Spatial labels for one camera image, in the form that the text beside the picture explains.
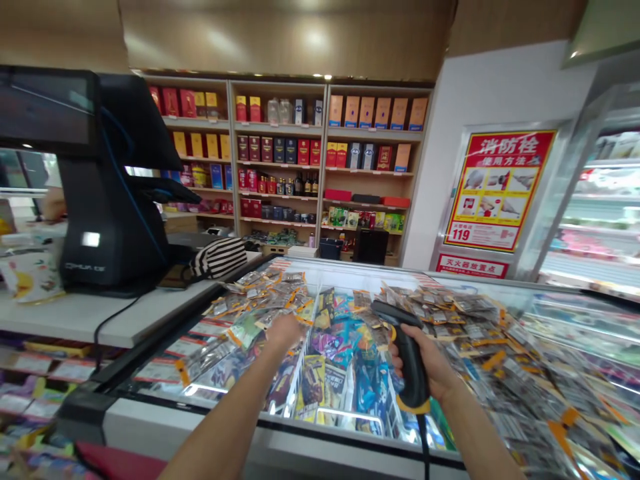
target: hand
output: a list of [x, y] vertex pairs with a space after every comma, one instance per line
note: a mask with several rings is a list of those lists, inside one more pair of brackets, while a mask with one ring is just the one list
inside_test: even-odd
[[296, 346], [303, 336], [303, 326], [288, 313], [275, 318], [267, 330], [267, 345], [274, 345], [283, 350], [289, 350]]
[[[453, 368], [451, 368], [448, 360], [444, 358], [440, 350], [438, 350], [438, 347], [435, 346], [432, 340], [427, 338], [422, 330], [418, 327], [410, 327], [405, 324], [402, 324], [400, 327], [404, 333], [417, 342], [420, 348], [422, 363], [429, 377], [431, 394], [442, 404], [458, 386], [463, 386], [462, 382], [453, 371]], [[398, 357], [398, 347], [396, 347], [394, 343], [391, 343], [389, 345], [389, 352], [395, 372], [399, 377], [402, 377], [402, 360]]]

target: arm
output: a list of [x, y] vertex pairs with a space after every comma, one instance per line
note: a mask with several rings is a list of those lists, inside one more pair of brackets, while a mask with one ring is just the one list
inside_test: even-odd
[[300, 324], [293, 315], [273, 321], [260, 356], [190, 434], [160, 480], [240, 477], [273, 377], [300, 336]]
[[[434, 343], [417, 327], [401, 327], [420, 347], [431, 394], [442, 406], [470, 478], [525, 480], [487, 414]], [[391, 344], [389, 351], [396, 372], [402, 376], [402, 360], [398, 358], [398, 348]]]

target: black cable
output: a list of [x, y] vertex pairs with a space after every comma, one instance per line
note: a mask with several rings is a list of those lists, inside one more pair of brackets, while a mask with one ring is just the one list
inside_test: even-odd
[[429, 469], [431, 468], [431, 454], [429, 443], [427, 442], [427, 420], [424, 415], [416, 415], [418, 428], [420, 429], [420, 441], [422, 442], [422, 456], [425, 464], [425, 480], [429, 480]]
[[118, 310], [113, 315], [111, 315], [111, 316], [107, 317], [106, 319], [102, 320], [102, 322], [100, 322], [100, 325], [98, 325], [96, 327], [96, 329], [94, 330], [94, 332], [93, 332], [93, 349], [95, 350], [95, 368], [94, 368], [93, 373], [91, 374], [91, 376], [95, 375], [96, 373], [99, 373], [100, 370], [102, 369], [102, 350], [100, 349], [100, 341], [98, 340], [98, 336], [100, 335], [100, 330], [102, 330], [102, 327], [104, 327], [105, 324], [109, 320], [111, 320], [114, 317], [117, 317], [122, 312], [124, 312], [128, 308], [132, 307], [134, 303], [136, 303], [138, 300], [140, 300], [140, 298], [142, 298], [142, 295], [138, 296], [134, 301], [132, 301], [126, 307], [121, 308], [120, 310]]

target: shelving unit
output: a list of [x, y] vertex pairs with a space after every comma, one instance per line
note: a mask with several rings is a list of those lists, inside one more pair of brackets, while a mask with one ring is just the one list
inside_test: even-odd
[[[428, 97], [431, 90], [428, 88], [403, 88], [403, 87], [378, 87], [357, 85], [332, 85], [318, 80], [307, 83], [270, 82], [270, 81], [236, 81], [224, 79], [206, 79], [195, 77], [175, 77], [146, 75], [148, 84], [158, 87], [170, 87], [176, 89], [189, 89], [193, 91], [215, 92], [218, 96], [220, 116], [216, 119], [194, 119], [173, 116], [164, 116], [163, 120], [172, 131], [200, 131], [202, 133], [218, 133], [229, 135], [231, 155], [229, 159], [202, 158], [193, 156], [181, 156], [184, 162], [202, 163], [206, 165], [218, 163], [223, 166], [231, 165], [233, 172], [233, 188], [213, 189], [194, 187], [192, 190], [206, 200], [226, 199], [233, 202], [233, 215], [214, 213], [194, 213], [201, 221], [216, 220], [224, 226], [233, 224], [236, 234], [240, 237], [248, 235], [252, 230], [267, 232], [280, 232], [282, 228], [294, 228], [298, 230], [298, 239], [307, 242], [311, 233], [317, 239], [322, 236], [338, 237], [345, 233], [347, 239], [354, 236], [355, 229], [348, 227], [334, 227], [321, 225], [323, 212], [330, 206], [340, 206], [353, 210], [368, 210], [404, 215], [404, 225], [408, 224], [410, 209], [388, 207], [360, 202], [338, 202], [324, 198], [326, 188], [349, 190], [353, 193], [368, 193], [380, 196], [413, 197], [415, 176], [418, 172], [420, 158], [423, 152], [425, 128], [422, 131], [390, 130], [376, 128], [347, 128], [329, 127], [329, 104], [331, 95], [348, 95], [359, 97], [386, 97], [407, 98], [409, 100], [406, 121], [408, 121], [412, 101], [416, 98]], [[244, 96], [247, 100], [247, 118], [250, 120], [250, 97], [259, 97], [261, 100], [262, 118], [260, 122], [240, 121], [236, 115], [236, 97]], [[303, 99], [306, 104], [306, 119], [301, 125], [269, 123], [267, 122], [267, 103], [272, 98], [288, 99], [295, 104], [296, 99]], [[323, 114], [322, 125], [314, 125], [315, 101], [322, 100]], [[320, 141], [320, 165], [298, 165], [292, 163], [275, 163], [252, 160], [240, 160], [238, 148], [238, 135], [248, 137], [282, 137], [289, 139], [309, 139]], [[362, 143], [375, 143], [376, 145], [389, 145], [393, 148], [393, 162], [398, 144], [408, 143], [411, 146], [411, 154], [406, 172], [372, 171], [363, 169], [348, 169], [326, 167], [326, 152], [328, 142], [350, 143], [360, 141]], [[275, 193], [258, 193], [240, 191], [238, 170], [240, 168], [254, 169], [258, 176], [275, 177], [276, 179], [317, 178], [318, 196], [307, 197], [300, 195], [279, 195]], [[266, 220], [244, 215], [242, 212], [243, 200], [258, 200], [269, 202], [272, 206], [289, 207], [298, 213], [315, 215], [315, 224], [299, 223], [284, 220]], [[390, 232], [387, 249], [388, 265], [399, 265], [402, 257], [402, 249], [405, 238], [404, 232]]]

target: display fridge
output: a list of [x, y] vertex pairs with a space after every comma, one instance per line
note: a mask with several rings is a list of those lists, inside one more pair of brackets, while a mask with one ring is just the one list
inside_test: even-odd
[[[307, 333], [273, 380], [248, 462], [316, 477], [422, 478], [419, 426], [397, 402], [403, 380], [389, 368], [374, 298], [422, 319], [530, 478], [625, 478], [635, 468], [608, 434], [628, 439], [640, 424], [637, 312], [560, 287], [292, 257], [268, 257], [178, 307], [70, 394], [61, 431], [170, 460], [260, 354], [269, 312], [284, 307]], [[441, 406], [430, 406], [431, 478], [467, 478]]]

